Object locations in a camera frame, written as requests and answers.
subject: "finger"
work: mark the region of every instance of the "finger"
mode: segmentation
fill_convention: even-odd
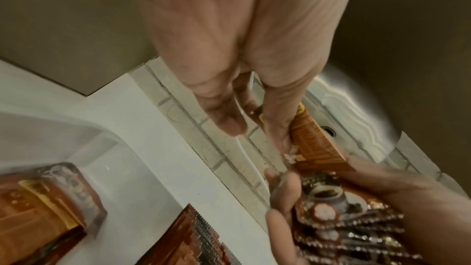
[[[231,136],[247,132],[247,123],[237,106],[231,84],[219,95],[205,97],[195,94],[195,96],[208,117],[222,131]]]
[[[291,209],[300,197],[301,179],[294,172],[286,172],[281,177],[280,185],[270,196],[270,206],[288,218]]]
[[[430,188],[432,186],[431,180],[421,174],[386,169],[371,161],[357,157],[349,157],[348,163],[356,172],[338,172],[338,175],[376,194],[386,195],[398,191]]]
[[[265,216],[270,238],[271,252],[279,265],[296,264],[296,248],[291,236],[291,228],[285,217],[277,210],[270,209]]]
[[[237,99],[242,110],[244,110],[247,115],[249,115],[250,112],[254,111],[259,106],[254,99],[252,91],[249,89],[251,75],[252,72],[250,71],[241,73],[232,82],[235,98]]]
[[[315,74],[317,71],[309,72],[301,80],[282,87],[265,84],[263,124],[268,138],[282,154],[287,154],[291,150],[289,126]]]
[[[274,189],[278,187],[281,181],[280,174],[273,169],[267,168],[263,172],[265,175],[266,181],[268,182],[268,188],[270,189],[270,194],[273,192]]]

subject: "drain hole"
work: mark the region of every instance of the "drain hole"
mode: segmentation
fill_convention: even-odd
[[[326,133],[328,133],[332,138],[337,135],[335,133],[335,130],[331,129],[330,127],[320,127],[320,128],[323,129]]]

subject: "plastic wrapper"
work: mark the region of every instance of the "plastic wrapper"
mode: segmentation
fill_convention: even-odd
[[[188,205],[136,265],[240,265],[219,235]]]
[[[263,128],[263,110],[251,118]],[[399,265],[420,260],[400,241],[403,215],[336,173],[355,171],[301,104],[290,126],[287,167],[299,173],[301,198],[293,208],[292,236],[311,264]]]
[[[0,265],[55,264],[106,218],[79,170],[60,163],[0,176]]]

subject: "tiled wall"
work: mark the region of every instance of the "tiled wall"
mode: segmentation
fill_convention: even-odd
[[[193,94],[175,79],[161,58],[148,61],[135,69],[131,76],[185,141],[266,231],[264,216],[269,206],[268,197],[257,175],[245,162],[234,138],[225,135],[208,120]],[[253,92],[261,104],[264,91],[258,81],[254,83]],[[336,131],[335,140],[341,147],[351,154],[367,158],[367,154],[355,145],[356,141],[350,134],[345,132],[324,109],[317,107],[307,98],[303,103],[320,125],[327,125]],[[263,131],[252,121],[247,123],[249,133],[240,136],[239,140],[258,170],[263,172],[266,168],[272,168],[284,172],[285,166]],[[461,187],[450,176],[440,172],[405,134],[401,137],[397,148],[383,162],[383,166],[430,175],[450,189],[466,195]]]

